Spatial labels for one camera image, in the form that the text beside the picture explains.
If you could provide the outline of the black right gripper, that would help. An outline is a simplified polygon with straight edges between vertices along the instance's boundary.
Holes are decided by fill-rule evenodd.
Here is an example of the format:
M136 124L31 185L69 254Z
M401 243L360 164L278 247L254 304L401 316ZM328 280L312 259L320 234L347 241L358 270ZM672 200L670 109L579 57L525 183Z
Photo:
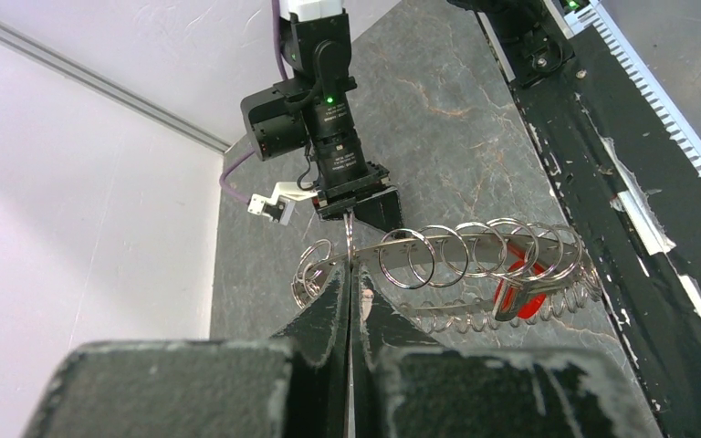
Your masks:
M321 221L341 221L354 212L358 221L389 233L404 227L399 191L391 187L389 171L373 162L365 163L361 176L331 182L320 176L318 197L312 202Z

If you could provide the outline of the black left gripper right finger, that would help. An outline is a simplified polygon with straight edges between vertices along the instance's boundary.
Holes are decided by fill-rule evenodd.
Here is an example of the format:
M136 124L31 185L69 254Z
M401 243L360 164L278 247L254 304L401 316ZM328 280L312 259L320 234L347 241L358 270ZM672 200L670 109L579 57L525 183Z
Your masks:
M359 437L657 437L611 356L572 346L448 346L393 307L366 266L350 278Z

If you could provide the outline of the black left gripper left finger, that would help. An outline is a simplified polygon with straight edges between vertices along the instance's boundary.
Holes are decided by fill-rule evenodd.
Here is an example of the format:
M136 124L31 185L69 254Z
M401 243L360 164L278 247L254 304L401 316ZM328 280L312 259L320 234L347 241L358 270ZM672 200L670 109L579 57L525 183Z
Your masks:
M342 437L351 269L263 339L91 342L69 353L27 437Z

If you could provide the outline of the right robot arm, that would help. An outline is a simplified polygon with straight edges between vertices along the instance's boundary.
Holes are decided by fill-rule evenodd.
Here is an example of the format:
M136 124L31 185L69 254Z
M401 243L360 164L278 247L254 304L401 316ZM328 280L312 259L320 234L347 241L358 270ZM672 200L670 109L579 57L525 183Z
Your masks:
M497 53L523 88L558 72L573 58L569 38L541 1L461 1L458 7L489 23ZM398 191L384 166L368 161L347 99L350 19L341 1L278 1L275 50L282 79L240 104L253 156L268 161L302 151L313 182L279 182L270 195L243 197L249 213L286 224L294 205L310 201L324 221L356 219L402 236Z

